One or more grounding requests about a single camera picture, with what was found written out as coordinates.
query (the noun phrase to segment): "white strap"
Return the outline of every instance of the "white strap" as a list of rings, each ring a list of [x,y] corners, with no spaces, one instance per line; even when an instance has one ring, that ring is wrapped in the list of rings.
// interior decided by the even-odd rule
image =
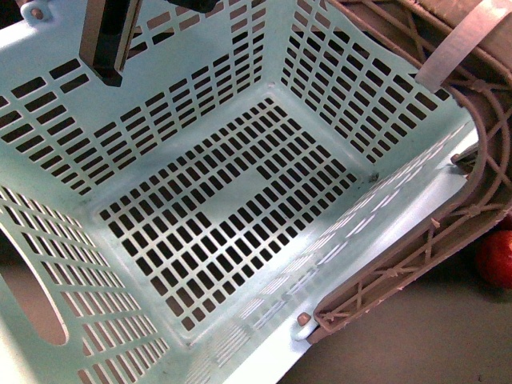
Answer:
[[[416,74],[416,82],[430,92],[437,91],[461,61],[510,12],[511,0],[482,0],[426,60]]]

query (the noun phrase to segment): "red fruit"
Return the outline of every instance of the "red fruit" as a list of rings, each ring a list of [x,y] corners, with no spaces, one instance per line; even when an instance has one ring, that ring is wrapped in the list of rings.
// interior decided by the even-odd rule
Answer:
[[[512,289],[512,230],[500,230],[484,238],[475,262],[484,280]]]

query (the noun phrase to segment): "gray floor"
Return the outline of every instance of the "gray floor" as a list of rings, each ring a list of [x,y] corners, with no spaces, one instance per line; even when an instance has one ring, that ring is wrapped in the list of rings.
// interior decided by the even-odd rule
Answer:
[[[470,260],[453,256],[312,346],[279,384],[512,383],[512,293]]]

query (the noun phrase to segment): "light blue plastic basket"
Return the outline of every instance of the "light blue plastic basket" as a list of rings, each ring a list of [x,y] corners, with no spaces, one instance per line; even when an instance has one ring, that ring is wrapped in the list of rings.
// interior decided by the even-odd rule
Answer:
[[[145,0],[107,87],[78,58],[85,5],[0,30],[0,228],[65,335],[0,279],[7,372],[276,382],[316,327],[297,316],[464,184],[469,114],[318,0]]]

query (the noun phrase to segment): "brown basket handle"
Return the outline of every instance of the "brown basket handle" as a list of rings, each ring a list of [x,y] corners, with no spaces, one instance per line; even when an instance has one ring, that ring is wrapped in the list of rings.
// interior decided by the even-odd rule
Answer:
[[[414,0],[398,0],[393,7],[381,7],[373,1],[328,1],[356,26],[417,68],[435,52],[438,42],[452,32],[450,26]],[[376,23],[375,18],[384,22]],[[428,26],[429,33],[422,35],[424,26]],[[478,156],[468,182],[392,247],[320,301],[314,310],[320,327],[308,337],[309,342],[318,342],[340,330],[401,290],[487,232],[512,206],[510,68],[488,50],[477,47],[443,86],[468,109],[477,128]]]

